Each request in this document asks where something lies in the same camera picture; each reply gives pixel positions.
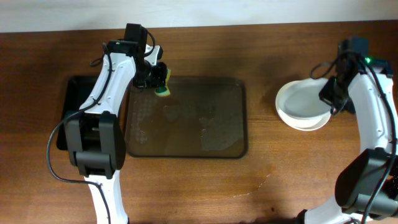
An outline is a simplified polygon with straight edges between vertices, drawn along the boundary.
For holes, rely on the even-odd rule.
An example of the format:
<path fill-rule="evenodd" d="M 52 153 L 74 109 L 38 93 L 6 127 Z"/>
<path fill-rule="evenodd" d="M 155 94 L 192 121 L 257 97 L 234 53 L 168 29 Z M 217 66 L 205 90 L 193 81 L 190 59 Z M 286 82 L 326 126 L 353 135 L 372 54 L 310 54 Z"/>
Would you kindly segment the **pink-white plate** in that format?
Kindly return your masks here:
<path fill-rule="evenodd" d="M 278 94 L 275 99 L 275 107 L 277 109 L 277 114 L 280 119 L 291 128 L 300 130 L 300 131 L 314 131 L 320 129 L 324 125 L 327 124 L 331 115 L 327 113 L 326 115 L 321 115 L 319 118 L 310 118 L 310 119 L 298 119 L 293 118 L 291 115 L 282 111 L 282 94 Z"/>

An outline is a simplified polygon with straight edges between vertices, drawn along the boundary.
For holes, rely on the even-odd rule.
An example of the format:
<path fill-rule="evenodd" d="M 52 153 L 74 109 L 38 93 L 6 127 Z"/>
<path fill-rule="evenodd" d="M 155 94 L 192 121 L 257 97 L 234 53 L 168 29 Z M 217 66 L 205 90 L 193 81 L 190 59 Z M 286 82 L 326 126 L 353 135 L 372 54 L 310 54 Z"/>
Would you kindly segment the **grey-white plate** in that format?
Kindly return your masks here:
<path fill-rule="evenodd" d="M 319 97 L 327 81 L 308 78 L 286 84 L 275 99 L 277 108 L 295 119 L 315 119 L 329 114 L 331 106 Z"/>

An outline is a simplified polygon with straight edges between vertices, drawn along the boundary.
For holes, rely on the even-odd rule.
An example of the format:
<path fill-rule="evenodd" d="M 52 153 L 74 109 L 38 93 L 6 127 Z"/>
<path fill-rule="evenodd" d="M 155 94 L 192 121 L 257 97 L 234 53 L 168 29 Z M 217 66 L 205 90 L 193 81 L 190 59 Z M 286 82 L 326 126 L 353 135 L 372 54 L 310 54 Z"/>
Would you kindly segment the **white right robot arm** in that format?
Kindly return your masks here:
<path fill-rule="evenodd" d="M 386 64 L 364 59 L 348 85 L 361 140 L 359 156 L 338 176 L 334 195 L 302 210 L 296 223 L 367 223 L 397 217 L 397 112 Z"/>

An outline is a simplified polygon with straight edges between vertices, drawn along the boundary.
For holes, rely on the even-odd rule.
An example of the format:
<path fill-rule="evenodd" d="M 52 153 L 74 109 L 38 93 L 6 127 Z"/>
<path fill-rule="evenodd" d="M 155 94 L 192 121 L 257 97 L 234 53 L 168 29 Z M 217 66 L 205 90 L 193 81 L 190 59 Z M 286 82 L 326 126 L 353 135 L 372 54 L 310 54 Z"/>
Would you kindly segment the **yellow green sponge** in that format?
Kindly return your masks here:
<path fill-rule="evenodd" d="M 170 75 L 171 75 L 171 70 L 170 70 L 170 69 L 167 69 L 167 75 L 166 75 L 166 78 L 165 78 L 165 85 L 164 85 L 164 86 L 161 86 L 161 87 L 158 87 L 158 88 L 155 90 L 155 94 L 156 94 L 157 96 L 159 96 L 159 97 L 166 97 L 166 96 L 169 96 L 169 95 L 170 95 L 170 90 L 169 90 L 169 86 L 168 86 L 169 79 L 170 79 Z"/>

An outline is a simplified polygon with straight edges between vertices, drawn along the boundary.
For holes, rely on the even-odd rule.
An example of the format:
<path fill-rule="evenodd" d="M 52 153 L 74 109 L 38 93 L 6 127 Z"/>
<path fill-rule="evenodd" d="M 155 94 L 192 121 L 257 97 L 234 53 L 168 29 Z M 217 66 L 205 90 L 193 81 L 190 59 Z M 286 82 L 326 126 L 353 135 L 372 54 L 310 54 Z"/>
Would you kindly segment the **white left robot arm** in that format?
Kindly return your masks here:
<path fill-rule="evenodd" d="M 64 122 L 70 162 L 90 188 L 98 223 L 129 223 L 124 209 L 120 171 L 126 142 L 119 110 L 130 85 L 155 88 L 168 95 L 169 71 L 161 62 L 163 49 L 125 40 L 104 46 L 99 77 L 76 114 Z"/>

